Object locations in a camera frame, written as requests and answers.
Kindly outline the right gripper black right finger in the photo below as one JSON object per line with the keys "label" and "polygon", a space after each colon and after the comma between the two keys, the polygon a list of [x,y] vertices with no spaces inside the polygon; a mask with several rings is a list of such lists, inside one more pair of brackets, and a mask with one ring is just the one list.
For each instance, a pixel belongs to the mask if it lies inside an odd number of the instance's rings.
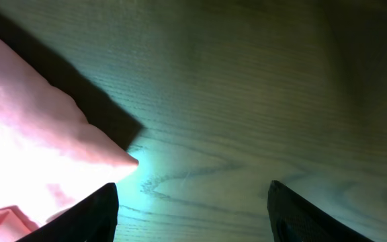
{"label": "right gripper black right finger", "polygon": [[275,242],[372,242],[277,180],[267,199]]}

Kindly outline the pink t-shirt with gold print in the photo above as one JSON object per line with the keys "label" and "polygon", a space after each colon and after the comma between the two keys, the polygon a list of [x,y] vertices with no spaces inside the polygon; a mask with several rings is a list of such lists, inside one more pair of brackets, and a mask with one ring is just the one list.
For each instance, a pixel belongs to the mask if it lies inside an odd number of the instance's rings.
{"label": "pink t-shirt with gold print", "polygon": [[0,241],[47,225],[137,166],[0,40]]}

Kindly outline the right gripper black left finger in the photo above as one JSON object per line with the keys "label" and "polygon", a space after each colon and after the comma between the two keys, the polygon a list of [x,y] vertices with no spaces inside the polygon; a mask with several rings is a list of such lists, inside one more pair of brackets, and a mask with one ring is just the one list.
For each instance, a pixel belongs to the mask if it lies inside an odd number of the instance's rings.
{"label": "right gripper black left finger", "polygon": [[116,185],[108,183],[17,242],[113,242],[118,209]]}

